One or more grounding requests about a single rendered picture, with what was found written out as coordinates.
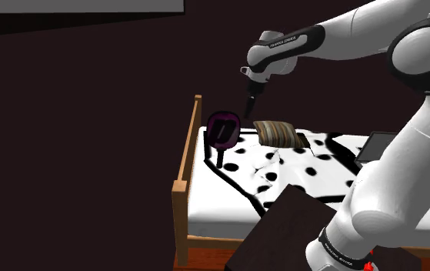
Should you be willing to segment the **dark robot stand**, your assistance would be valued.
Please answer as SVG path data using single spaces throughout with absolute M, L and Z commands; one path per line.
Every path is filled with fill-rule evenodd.
M 335 210 L 288 185 L 225 264 L 224 271 L 311 271 L 305 247 Z

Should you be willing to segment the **wooden bed with dotted bedding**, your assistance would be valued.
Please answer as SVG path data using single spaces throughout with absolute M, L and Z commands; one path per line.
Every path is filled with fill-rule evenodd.
M 305 148 L 261 146 L 255 129 L 242 129 L 216 167 L 207 142 L 202 98 L 195 97 L 172 209 L 179 266 L 191 248 L 236 249 L 283 189 L 292 185 L 335 211 L 366 163 L 355 158 L 370 135 L 299 129 Z

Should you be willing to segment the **brown striped pillow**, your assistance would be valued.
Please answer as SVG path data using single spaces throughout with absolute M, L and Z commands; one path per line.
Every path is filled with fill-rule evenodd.
M 261 146 L 274 148 L 305 148 L 292 124 L 281 121 L 254 121 Z

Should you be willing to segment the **dark grey tablet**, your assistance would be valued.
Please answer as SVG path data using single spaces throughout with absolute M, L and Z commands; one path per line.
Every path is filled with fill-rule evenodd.
M 362 164 L 379 160 L 396 136 L 395 132 L 372 132 L 356 156 L 355 163 Z

